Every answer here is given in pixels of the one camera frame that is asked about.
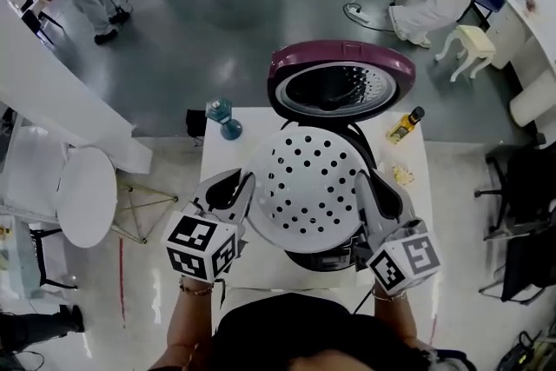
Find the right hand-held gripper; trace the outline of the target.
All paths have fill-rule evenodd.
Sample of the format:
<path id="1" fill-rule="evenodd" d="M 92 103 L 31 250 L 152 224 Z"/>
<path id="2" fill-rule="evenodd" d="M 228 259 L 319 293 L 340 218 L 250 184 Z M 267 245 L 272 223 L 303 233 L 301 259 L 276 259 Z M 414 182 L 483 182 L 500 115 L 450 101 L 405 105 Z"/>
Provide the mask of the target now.
<path id="1" fill-rule="evenodd" d="M 409 194 L 392 176 L 374 171 L 372 186 L 368 175 L 359 171 L 354 189 L 366 230 L 383 230 L 383 217 L 399 224 L 410 221 L 384 236 L 366 261 L 386 295 L 400 295 L 440 271 L 434 232 L 421 219 L 414 220 Z"/>

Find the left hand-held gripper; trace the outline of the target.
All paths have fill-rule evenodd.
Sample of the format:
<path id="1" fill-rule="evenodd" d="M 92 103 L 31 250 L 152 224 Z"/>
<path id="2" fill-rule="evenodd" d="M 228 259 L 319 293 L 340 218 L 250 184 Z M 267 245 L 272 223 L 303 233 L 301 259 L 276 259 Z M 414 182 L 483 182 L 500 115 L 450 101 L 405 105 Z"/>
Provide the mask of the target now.
<path id="1" fill-rule="evenodd" d="M 229 169 L 199 184 L 194 199 L 173 212 L 163 230 L 174 271 L 201 282 L 215 282 L 241 256 L 243 220 L 255 191 L 255 175 L 241 178 Z"/>

